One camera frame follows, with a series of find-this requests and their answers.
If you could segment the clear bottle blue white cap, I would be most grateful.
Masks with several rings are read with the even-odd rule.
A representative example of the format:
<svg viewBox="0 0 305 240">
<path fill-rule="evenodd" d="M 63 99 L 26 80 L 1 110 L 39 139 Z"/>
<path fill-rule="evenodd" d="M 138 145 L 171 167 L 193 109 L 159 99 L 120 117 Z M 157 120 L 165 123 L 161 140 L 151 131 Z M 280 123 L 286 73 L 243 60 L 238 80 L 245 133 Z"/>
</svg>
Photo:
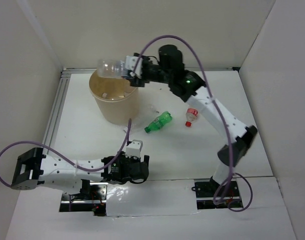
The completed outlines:
<svg viewBox="0 0 305 240">
<path fill-rule="evenodd" d="M 125 97 L 123 92 L 104 92 L 101 97 L 107 101 L 117 101 L 123 99 Z"/>
</svg>

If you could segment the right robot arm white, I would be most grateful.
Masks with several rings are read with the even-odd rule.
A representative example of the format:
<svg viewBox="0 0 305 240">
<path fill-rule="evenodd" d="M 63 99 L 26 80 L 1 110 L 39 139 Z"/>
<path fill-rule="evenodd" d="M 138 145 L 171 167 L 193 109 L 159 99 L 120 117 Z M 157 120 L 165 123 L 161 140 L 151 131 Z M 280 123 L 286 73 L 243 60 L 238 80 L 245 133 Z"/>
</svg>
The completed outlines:
<svg viewBox="0 0 305 240">
<path fill-rule="evenodd" d="M 133 87 L 144 87 L 146 83 L 167 84 L 170 91 L 183 102 L 198 110 L 216 130 L 226 139 L 226 144 L 218 151 L 220 160 L 211 177 L 211 192 L 222 196 L 228 190 L 225 181 L 240 159 L 248 152 L 258 133 L 254 125 L 247 126 L 238 120 L 214 95 L 210 94 L 209 84 L 196 72 L 189 71 L 183 63 L 182 52 L 171 44 L 159 48 L 159 60 L 152 63 L 149 56 L 134 54 L 129 72 Z"/>
</svg>

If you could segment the green plastic bottle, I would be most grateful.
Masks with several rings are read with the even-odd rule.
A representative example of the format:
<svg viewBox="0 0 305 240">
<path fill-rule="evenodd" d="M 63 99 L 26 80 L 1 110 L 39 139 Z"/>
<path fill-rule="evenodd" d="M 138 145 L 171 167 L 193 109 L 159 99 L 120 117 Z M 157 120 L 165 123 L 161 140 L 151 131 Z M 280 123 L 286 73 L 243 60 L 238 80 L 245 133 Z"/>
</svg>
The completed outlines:
<svg viewBox="0 0 305 240">
<path fill-rule="evenodd" d="M 171 116 L 171 114 L 168 111 L 165 111 L 161 115 L 156 117 L 147 127 L 145 127 L 144 131 L 147 134 L 149 134 L 150 132 L 159 131 L 172 120 L 173 117 Z"/>
</svg>

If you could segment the small bottle red label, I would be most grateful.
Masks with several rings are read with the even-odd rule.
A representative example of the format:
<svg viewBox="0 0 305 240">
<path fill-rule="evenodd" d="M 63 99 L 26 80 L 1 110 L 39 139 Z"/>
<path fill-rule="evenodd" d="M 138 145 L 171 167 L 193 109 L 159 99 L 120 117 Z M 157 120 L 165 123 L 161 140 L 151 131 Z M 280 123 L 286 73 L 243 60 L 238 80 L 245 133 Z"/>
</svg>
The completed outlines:
<svg viewBox="0 0 305 240">
<path fill-rule="evenodd" d="M 188 108 L 186 111 L 186 122 L 185 126 L 190 128 L 192 126 L 192 123 L 198 119 L 198 110 L 195 108 Z"/>
</svg>

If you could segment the beige round plastic bin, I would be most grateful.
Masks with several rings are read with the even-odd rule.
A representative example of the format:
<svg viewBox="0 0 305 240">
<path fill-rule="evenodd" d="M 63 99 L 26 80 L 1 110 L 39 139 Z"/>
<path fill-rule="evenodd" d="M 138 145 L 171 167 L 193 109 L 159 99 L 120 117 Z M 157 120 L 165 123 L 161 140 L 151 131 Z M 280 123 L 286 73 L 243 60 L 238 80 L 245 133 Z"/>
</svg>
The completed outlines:
<svg viewBox="0 0 305 240">
<path fill-rule="evenodd" d="M 99 77 L 95 71 L 89 79 L 89 90 L 94 97 L 103 117 L 115 125 L 126 125 L 128 120 L 136 117 L 140 108 L 139 89 L 130 86 L 123 78 Z M 113 101 L 102 98 L 103 93 L 119 92 L 124 98 Z"/>
</svg>

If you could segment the aluminium frame rail left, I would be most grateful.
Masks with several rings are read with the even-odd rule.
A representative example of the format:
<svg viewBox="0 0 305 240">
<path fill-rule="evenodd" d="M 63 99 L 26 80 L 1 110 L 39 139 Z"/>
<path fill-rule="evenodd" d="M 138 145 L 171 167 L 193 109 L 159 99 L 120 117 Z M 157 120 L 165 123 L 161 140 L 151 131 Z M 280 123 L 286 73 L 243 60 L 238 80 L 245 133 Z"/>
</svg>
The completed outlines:
<svg viewBox="0 0 305 240">
<path fill-rule="evenodd" d="M 52 108 L 50 111 L 48 123 L 43 136 L 42 144 L 54 148 L 54 143 L 57 137 L 58 127 L 61 120 L 63 107 L 69 87 L 71 74 L 67 70 L 62 71 L 57 91 L 54 97 Z"/>
</svg>

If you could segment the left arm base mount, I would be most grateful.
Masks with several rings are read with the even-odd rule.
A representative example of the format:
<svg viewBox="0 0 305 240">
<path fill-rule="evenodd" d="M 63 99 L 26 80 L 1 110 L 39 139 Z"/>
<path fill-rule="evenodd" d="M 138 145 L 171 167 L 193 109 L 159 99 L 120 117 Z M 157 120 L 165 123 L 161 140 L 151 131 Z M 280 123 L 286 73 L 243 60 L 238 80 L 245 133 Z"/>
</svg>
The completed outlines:
<svg viewBox="0 0 305 240">
<path fill-rule="evenodd" d="M 108 183 L 106 182 L 90 182 L 88 194 L 64 192 L 61 196 L 59 212 L 90 212 L 97 217 L 106 217 L 107 192 Z"/>
</svg>

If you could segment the clear bottle blue white label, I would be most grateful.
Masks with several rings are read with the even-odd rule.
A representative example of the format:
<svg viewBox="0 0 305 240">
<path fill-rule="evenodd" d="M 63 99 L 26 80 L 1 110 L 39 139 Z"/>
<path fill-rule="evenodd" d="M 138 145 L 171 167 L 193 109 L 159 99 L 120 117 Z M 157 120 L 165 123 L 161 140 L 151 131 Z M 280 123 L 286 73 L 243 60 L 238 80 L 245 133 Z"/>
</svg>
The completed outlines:
<svg viewBox="0 0 305 240">
<path fill-rule="evenodd" d="M 124 61 L 113 59 L 99 59 L 96 72 L 99 77 L 110 79 L 121 79 L 128 73 Z"/>
</svg>

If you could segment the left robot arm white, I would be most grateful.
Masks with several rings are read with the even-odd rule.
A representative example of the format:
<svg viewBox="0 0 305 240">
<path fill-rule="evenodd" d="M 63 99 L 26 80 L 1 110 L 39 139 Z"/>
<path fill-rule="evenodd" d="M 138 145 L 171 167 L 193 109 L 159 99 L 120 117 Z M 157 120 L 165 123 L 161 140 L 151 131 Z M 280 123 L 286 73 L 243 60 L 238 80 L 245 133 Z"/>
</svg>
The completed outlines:
<svg viewBox="0 0 305 240">
<path fill-rule="evenodd" d="M 92 182 L 111 185 L 145 182 L 149 176 L 149 160 L 148 155 L 128 156 L 121 152 L 117 158 L 75 160 L 69 164 L 35 147 L 17 158 L 10 187 L 19 191 L 46 187 L 84 200 L 91 195 Z"/>
</svg>

